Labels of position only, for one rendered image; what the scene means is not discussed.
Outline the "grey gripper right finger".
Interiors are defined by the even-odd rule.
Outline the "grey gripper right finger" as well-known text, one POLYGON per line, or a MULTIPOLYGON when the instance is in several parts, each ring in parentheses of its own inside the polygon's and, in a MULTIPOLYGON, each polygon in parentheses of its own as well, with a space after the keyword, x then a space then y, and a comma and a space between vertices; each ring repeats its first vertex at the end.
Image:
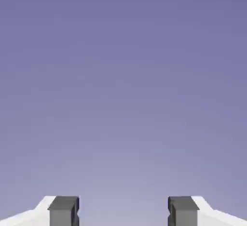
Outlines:
POLYGON ((247 226, 247 220, 214 210, 202 196, 170 196, 167 203, 167 226, 247 226))

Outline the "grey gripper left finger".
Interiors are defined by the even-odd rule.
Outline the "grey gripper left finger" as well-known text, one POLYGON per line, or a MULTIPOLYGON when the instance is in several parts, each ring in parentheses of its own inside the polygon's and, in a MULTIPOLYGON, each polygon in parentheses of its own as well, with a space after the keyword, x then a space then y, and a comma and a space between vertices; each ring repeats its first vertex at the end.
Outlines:
POLYGON ((0 220, 0 226, 80 226, 77 196, 45 196, 32 210, 0 220))

